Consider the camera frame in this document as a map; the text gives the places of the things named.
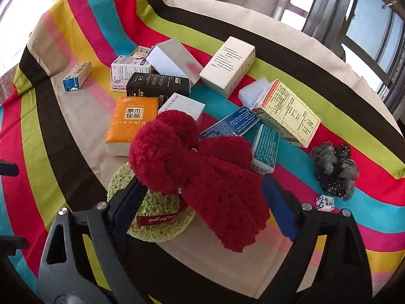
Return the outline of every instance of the black stripe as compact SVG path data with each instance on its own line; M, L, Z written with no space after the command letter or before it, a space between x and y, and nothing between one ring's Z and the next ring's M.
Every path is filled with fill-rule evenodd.
M235 25L148 0L162 19L226 41L234 36L256 47L256 57L304 83L374 136L405 163L405 142L398 131L367 101L329 72L292 50Z
M37 112L49 162L68 205L87 210L105 201L106 190L82 156L46 72L26 48L20 69L35 86ZM163 304L250 304L256 299L191 270L156 243L126 237L124 266L133 282Z
M39 125L49 163L73 211L105 201L107 191L84 159L57 102L50 78L25 48L19 67L35 87Z
M134 283L162 304L251 304L256 299L191 270L156 243L127 236L124 264Z

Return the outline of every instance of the striped cloth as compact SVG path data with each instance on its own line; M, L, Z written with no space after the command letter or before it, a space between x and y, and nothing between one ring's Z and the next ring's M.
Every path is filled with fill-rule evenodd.
M35 289L41 252L61 206L85 210L106 200L113 173L126 158L107 154L105 133L119 93L109 90L110 65L137 45L176 37L205 65L229 36L256 47L256 62L226 100L201 84L191 98L206 104L202 128L241 106L240 88L262 76L279 78L322 120L308 149L280 141L275 177L301 202L315 204L322 190L308 153L332 141L352 145L360 177L353 198L336 200L335 212L352 211L367 249L377 292L405 250L405 143L393 117L364 79L314 39L269 17L212 0L60 0L33 31L0 108L0 158L20 168L1 177L0 234L27 238L30 248L12 262ZM62 79L77 62L93 71L79 91ZM247 135L252 140L254 133ZM325 237L319 237L300 289L313 281ZM224 249L196 218L164 243L130 236L124 263L131 277L157 301L253 303L280 267L291 242L274 221L242 254ZM99 284L108 287L94 249L88 255Z

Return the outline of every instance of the cardboard box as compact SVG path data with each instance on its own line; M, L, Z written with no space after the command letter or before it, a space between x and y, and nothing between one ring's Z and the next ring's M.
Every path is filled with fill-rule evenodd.
M200 136L201 138L242 136L258 121L259 118L247 107L243 106L239 110L204 130Z
M77 63L63 79L65 91L79 90L92 72L92 62Z
M191 87L200 79L203 69L192 54L176 39L170 39L152 47L146 60L163 75L188 78Z
M307 148L320 118L280 80L263 90L252 106L262 122L277 130L292 145Z
M228 98L255 60L255 47L232 36L200 73L204 84Z
M128 97L159 97L159 106L175 92L188 97L190 80L161 74L134 73L127 84Z
M262 124L252 145L252 170L265 175L272 173L276 165L280 135Z
M144 56L118 56L111 64L111 80L129 80L134 73L150 73L151 64Z
M118 97L105 143L113 156L128 156L131 142L140 128L157 115L157 98Z
M200 124L205 104L197 102L189 97L174 93L157 112L162 113L167 110L179 110L192 116Z
M150 48L137 46L136 49L131 53L131 56L146 57L150 51Z
M128 80L112 80L110 84L111 91L125 92Z

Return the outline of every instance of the black box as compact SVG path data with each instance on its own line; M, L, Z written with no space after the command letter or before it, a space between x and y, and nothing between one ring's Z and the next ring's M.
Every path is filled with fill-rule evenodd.
M159 97L159 106L174 93L188 97L190 80L170 75L134 73L127 84L128 97Z

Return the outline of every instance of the blue box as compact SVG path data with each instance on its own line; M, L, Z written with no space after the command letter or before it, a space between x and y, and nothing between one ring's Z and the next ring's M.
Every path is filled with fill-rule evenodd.
M92 72L92 62L77 63L63 79L65 91L79 90Z
M252 145L253 171L262 175L274 171L279 140L278 132L262 124Z
M241 107L226 118L201 133L201 138L220 136L242 136L253 127L259 118L247 107Z

